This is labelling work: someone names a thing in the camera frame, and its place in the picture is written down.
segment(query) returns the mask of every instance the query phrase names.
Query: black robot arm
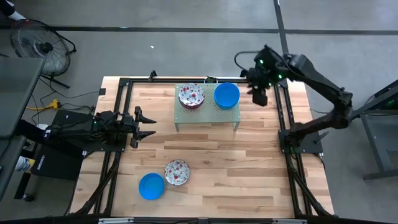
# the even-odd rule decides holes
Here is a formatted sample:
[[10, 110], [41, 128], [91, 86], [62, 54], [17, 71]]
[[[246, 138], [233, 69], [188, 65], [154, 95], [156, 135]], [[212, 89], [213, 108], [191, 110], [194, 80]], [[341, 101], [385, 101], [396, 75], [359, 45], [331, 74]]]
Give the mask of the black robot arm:
[[307, 123], [294, 123], [287, 132], [285, 143], [299, 146], [303, 138], [325, 128], [346, 128], [352, 112], [351, 99], [353, 94], [339, 88], [323, 75], [318, 73], [312, 62], [304, 55], [284, 54], [280, 56], [267, 45], [254, 57], [254, 68], [243, 70], [241, 77], [246, 77], [253, 94], [255, 104], [267, 104], [266, 89], [288, 78], [300, 81], [313, 88], [316, 92], [333, 103], [334, 108], [328, 114]]

